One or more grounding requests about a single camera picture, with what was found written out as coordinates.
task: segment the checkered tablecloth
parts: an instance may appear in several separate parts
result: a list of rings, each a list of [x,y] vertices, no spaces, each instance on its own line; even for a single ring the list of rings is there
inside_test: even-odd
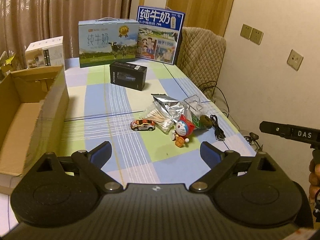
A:
[[[200,157],[200,144],[212,143],[220,150],[232,149],[243,156],[255,152],[224,114],[176,67],[137,60],[148,67],[146,85],[137,91],[110,83],[108,65],[79,68],[78,59],[66,60],[69,108],[60,144],[60,156],[81,149],[91,150],[103,141],[112,144],[112,157],[102,170],[125,186],[134,183],[185,183],[186,187],[209,171]],[[151,94],[167,94],[184,100],[198,95],[208,115],[216,114],[226,135],[215,139],[214,130],[195,130],[190,142],[175,146],[161,130],[132,131],[130,122],[143,116],[153,102]],[[0,194],[0,235],[17,223],[9,197]]]

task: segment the wood panel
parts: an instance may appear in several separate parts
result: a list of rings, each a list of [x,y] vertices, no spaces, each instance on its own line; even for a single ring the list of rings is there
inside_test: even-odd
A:
[[[184,26],[201,27],[223,36],[233,0],[167,0],[166,6],[186,13]]]

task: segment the yellow line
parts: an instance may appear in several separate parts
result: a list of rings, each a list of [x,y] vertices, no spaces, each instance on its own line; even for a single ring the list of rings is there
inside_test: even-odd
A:
[[[106,68],[106,65],[103,66],[103,81],[104,81],[104,82],[103,82],[103,83],[104,83],[104,84],[103,84],[103,95],[104,95],[104,106],[105,106],[106,112],[107,112],[107,102],[106,102],[106,71],[105,71],[105,68]],[[107,117],[107,122],[108,122],[108,129],[109,129],[109,134],[110,134],[110,139],[111,139],[112,151],[113,151],[113,153],[115,154],[116,163],[117,163],[118,170],[119,170],[119,173],[120,173],[121,184],[122,184],[123,186],[125,186],[125,184],[124,184],[124,179],[123,179],[122,172],[121,172],[121,167],[120,167],[119,159],[118,159],[118,154],[117,154],[116,147],[115,147],[115,144],[114,144],[112,135],[111,135],[109,117]]]

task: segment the human hand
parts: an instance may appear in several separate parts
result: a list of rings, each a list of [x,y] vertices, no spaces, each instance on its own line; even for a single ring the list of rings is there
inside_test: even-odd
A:
[[[309,165],[309,171],[311,171],[309,175],[309,199],[312,201],[315,199],[315,195],[317,191],[320,189],[320,164],[315,165],[313,159]]]

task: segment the doraemon figurine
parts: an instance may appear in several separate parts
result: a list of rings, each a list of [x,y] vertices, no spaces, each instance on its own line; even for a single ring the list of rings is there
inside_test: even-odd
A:
[[[176,123],[175,130],[171,133],[171,140],[175,141],[176,146],[182,147],[185,142],[189,142],[187,136],[193,132],[195,127],[196,126],[182,114]]]

